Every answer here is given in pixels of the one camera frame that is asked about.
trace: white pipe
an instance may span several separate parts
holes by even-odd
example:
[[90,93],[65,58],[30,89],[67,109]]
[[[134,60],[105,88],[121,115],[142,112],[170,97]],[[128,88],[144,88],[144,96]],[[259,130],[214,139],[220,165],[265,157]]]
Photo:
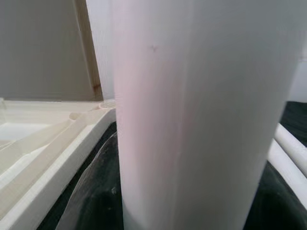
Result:
[[112,4],[125,230],[242,229],[307,1]]
[[280,173],[299,201],[307,209],[307,178],[275,140],[271,144],[268,161]]
[[275,131],[275,140],[307,178],[306,147],[281,124],[278,124]]

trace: white tube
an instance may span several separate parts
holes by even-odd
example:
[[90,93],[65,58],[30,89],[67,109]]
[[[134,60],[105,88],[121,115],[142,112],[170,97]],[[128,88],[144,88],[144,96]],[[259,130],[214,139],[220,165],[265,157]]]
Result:
[[306,147],[281,124],[278,124],[275,131],[275,140],[307,178]]
[[275,140],[271,144],[268,161],[280,173],[299,201],[307,209],[307,178]]
[[242,229],[307,1],[112,4],[125,230]]

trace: cream plastic tray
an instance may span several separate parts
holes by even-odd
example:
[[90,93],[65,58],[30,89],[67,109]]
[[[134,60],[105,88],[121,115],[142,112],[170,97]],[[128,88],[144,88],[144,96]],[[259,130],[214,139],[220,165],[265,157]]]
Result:
[[115,120],[113,101],[0,99],[0,229],[36,229]]

